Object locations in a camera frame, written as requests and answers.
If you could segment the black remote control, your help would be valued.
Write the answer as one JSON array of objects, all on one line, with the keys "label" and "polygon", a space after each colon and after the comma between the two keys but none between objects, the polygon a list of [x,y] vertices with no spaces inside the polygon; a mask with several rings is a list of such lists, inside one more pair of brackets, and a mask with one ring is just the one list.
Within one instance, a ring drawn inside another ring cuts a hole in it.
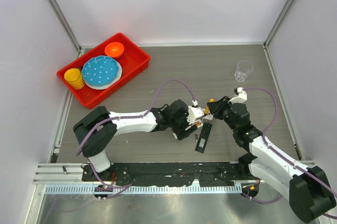
[{"label": "black remote control", "polygon": [[199,153],[204,153],[209,136],[210,136],[210,132],[212,129],[212,124],[206,122],[204,123],[202,129],[201,129],[201,133],[199,136],[199,139],[197,141],[197,145],[195,147],[195,151],[199,152]]}]

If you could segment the white remote with orange batteries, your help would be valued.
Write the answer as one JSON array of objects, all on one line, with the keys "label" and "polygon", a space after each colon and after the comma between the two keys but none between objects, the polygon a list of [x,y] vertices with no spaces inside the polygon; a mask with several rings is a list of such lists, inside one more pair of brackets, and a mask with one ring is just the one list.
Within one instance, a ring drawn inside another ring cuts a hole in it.
[{"label": "white remote with orange batteries", "polygon": [[195,123],[189,125],[189,126],[185,129],[185,131],[186,131],[186,132],[193,132],[193,131],[196,131],[196,130],[197,130],[198,128],[200,128],[202,125],[203,125],[203,124],[200,123],[200,122],[195,122]]}]

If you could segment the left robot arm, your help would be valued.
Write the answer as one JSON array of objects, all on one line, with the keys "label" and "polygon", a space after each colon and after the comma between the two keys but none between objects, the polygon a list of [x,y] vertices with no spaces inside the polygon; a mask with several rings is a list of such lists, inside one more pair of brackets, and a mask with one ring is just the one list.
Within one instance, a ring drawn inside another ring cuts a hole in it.
[{"label": "left robot arm", "polygon": [[109,112],[99,106],[73,126],[80,153],[97,173],[110,168],[105,148],[114,136],[133,132],[157,132],[170,128],[177,140],[187,138],[202,124],[204,111],[178,99],[172,104],[137,113]]}]

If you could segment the white remote control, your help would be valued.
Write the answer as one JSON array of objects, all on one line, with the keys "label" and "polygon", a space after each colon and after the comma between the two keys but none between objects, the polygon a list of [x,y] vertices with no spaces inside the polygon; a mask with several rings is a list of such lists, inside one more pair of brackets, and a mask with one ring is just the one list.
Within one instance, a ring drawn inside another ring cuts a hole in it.
[{"label": "white remote control", "polygon": [[211,114],[204,114],[203,120],[212,121],[213,120],[213,115],[211,115]]}]

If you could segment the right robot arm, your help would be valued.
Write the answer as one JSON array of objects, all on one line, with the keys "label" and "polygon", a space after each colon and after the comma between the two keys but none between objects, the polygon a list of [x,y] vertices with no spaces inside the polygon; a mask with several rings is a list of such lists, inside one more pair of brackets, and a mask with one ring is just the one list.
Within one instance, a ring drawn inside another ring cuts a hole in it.
[{"label": "right robot arm", "polygon": [[233,132],[238,146],[247,153],[239,162],[289,203],[294,214],[309,223],[336,207],[336,198],[325,172],[318,166],[308,167],[277,148],[250,121],[243,103],[232,103],[227,96],[208,102],[214,118],[224,121]]}]

